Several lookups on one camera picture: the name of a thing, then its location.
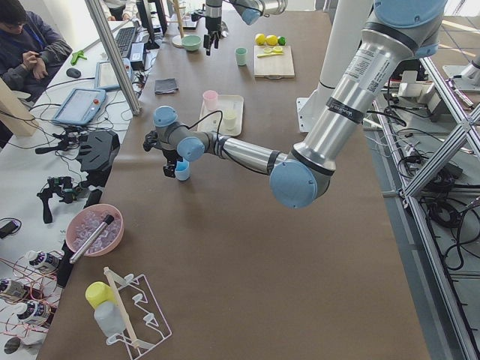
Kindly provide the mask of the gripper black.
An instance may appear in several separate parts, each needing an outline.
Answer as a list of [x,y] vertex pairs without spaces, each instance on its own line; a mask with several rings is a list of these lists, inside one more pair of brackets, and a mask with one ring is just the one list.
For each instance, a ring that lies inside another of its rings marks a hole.
[[163,174],[169,178],[175,177],[175,163],[182,164],[184,159],[180,158],[179,153],[170,148],[169,144],[161,142],[155,130],[151,130],[145,135],[142,147],[145,152],[150,152],[152,149],[161,151],[167,162],[163,165]]
[[218,48],[219,40],[221,38],[221,15],[219,16],[205,16],[205,26],[207,33],[203,36],[203,47],[205,48],[205,54],[210,55],[211,43],[213,41],[214,48]]

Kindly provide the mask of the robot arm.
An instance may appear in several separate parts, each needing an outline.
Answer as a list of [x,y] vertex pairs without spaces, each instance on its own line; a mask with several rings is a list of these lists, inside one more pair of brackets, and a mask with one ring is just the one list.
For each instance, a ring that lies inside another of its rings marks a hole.
[[163,152],[169,177],[178,161],[193,162],[206,153],[229,158],[267,175],[284,206],[308,206],[327,191],[335,158],[397,66],[437,51],[445,7],[444,1],[339,1],[325,54],[331,59],[339,51],[339,80],[330,97],[310,96],[313,127],[288,154],[216,131],[197,131],[181,123],[171,106],[154,111],[154,130],[145,136],[143,148]]
[[[218,48],[221,38],[222,24],[222,5],[221,0],[207,0],[205,2],[205,27],[207,34],[204,35],[203,47],[206,55],[211,54],[211,49]],[[241,19],[247,24],[252,25],[260,17],[269,17],[271,15],[282,14],[288,5],[287,0],[239,0],[228,1]]]

